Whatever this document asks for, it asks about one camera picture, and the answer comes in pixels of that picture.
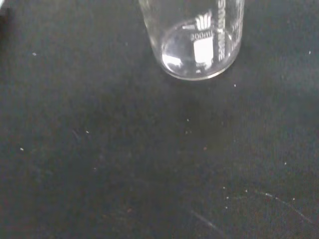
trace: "transparent glass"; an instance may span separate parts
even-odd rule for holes
[[[245,0],[139,0],[154,55],[170,75],[204,80],[238,55]]]

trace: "dark fabric surface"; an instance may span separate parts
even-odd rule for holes
[[[136,0],[12,0],[1,239],[319,238],[319,2],[246,1],[241,52],[185,82]]]

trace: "black tabletop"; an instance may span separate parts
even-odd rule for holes
[[[247,0],[240,54],[186,82],[137,0],[12,0],[1,239],[319,238],[319,2]]]

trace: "beaker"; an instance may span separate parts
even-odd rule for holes
[[[155,58],[170,75],[204,80],[236,59],[245,0],[139,0]]]

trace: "white label area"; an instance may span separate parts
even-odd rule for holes
[[[194,54],[196,63],[211,63],[214,58],[213,37],[195,41]]]

